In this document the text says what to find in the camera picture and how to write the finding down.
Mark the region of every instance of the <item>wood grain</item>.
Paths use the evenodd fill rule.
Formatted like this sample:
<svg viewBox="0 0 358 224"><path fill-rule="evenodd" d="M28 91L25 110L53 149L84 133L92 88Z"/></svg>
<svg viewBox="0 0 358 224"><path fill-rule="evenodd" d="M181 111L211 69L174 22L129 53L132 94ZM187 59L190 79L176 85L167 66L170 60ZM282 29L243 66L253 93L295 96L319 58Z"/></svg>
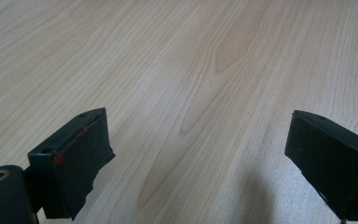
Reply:
<svg viewBox="0 0 358 224"><path fill-rule="evenodd" d="M283 151L295 109L358 133L358 1L0 0L0 165L97 107L74 223L339 223Z"/></svg>

